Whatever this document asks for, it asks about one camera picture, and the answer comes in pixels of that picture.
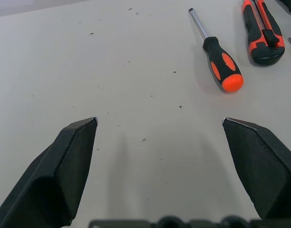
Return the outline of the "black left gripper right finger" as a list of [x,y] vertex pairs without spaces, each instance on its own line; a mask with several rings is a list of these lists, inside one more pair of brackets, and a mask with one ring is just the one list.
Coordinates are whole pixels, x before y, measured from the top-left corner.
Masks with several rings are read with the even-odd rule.
[[239,179],[262,219],[291,219],[291,151],[260,125],[223,119]]

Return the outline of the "orange black utility knife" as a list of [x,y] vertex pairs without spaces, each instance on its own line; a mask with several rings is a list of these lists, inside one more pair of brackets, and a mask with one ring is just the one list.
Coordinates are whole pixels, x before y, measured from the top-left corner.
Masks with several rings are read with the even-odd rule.
[[285,52],[285,44],[264,0],[244,0],[242,10],[251,59],[261,66],[277,63]]

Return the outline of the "flathead screwdriver orange black handle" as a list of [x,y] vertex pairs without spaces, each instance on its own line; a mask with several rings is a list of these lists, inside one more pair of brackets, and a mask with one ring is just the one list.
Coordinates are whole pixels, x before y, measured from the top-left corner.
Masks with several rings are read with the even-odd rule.
[[201,34],[204,37],[203,49],[208,55],[209,67],[213,75],[217,79],[220,88],[227,93],[239,91],[243,84],[244,78],[234,59],[220,46],[219,40],[215,36],[209,36],[201,21],[199,20],[196,11],[193,8],[189,9],[189,14],[198,26]]

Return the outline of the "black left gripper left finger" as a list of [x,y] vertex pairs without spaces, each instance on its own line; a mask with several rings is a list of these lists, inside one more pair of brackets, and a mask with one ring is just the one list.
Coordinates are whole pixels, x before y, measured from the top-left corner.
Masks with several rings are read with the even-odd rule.
[[0,206],[0,228],[62,228],[77,215],[87,181],[97,118],[63,128]]

